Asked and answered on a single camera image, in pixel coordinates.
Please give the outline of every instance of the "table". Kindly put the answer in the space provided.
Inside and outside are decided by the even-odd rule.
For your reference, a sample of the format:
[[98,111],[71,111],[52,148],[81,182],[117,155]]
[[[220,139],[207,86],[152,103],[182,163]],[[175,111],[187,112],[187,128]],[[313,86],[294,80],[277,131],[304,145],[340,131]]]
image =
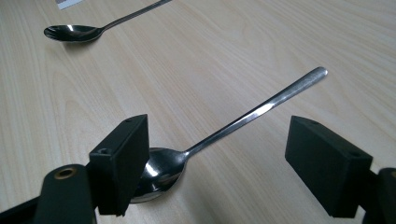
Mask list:
[[192,158],[158,200],[99,223],[361,223],[329,217],[285,161],[290,116],[316,120],[396,166],[392,0],[174,0],[63,44],[56,24],[103,26],[154,1],[0,1],[0,211],[88,153],[122,120],[148,114],[152,147],[186,149],[317,66],[312,89]]

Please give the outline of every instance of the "shiny spoon bowl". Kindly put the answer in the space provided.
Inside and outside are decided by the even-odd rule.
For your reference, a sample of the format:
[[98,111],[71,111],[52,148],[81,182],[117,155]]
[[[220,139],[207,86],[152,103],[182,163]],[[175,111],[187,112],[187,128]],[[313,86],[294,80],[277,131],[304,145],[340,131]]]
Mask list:
[[94,39],[99,38],[104,31],[110,29],[111,27],[118,25],[124,21],[128,21],[134,17],[137,17],[143,13],[146,13],[170,1],[172,0],[158,1],[128,16],[113,21],[102,28],[83,26],[83,25],[56,25],[56,26],[47,27],[44,30],[44,35],[50,39],[54,39],[62,42],[78,43],[78,42],[92,41]]
[[169,148],[154,147],[149,150],[149,160],[146,163],[145,170],[140,177],[131,203],[144,203],[160,197],[179,180],[183,174],[184,168],[189,158],[219,141],[222,137],[233,133],[245,124],[253,121],[264,113],[270,111],[276,106],[289,100],[298,93],[310,88],[321,81],[327,75],[327,70],[318,67],[305,76],[301,77],[283,91],[280,91],[267,101],[248,111],[239,119],[212,133],[207,138],[197,143],[185,151],[176,151]]

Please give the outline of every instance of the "wooden table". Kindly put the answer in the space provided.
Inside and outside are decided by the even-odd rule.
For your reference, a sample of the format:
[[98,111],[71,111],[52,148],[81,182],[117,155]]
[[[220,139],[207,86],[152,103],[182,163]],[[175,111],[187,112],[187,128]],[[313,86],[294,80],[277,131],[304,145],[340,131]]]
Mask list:
[[192,146],[322,65],[328,77],[189,161],[158,200],[99,223],[361,223],[329,217],[285,161],[290,116],[316,120],[396,166],[393,0],[174,0],[83,45],[55,24],[103,26],[153,3],[0,1],[0,211],[148,114],[150,145]]

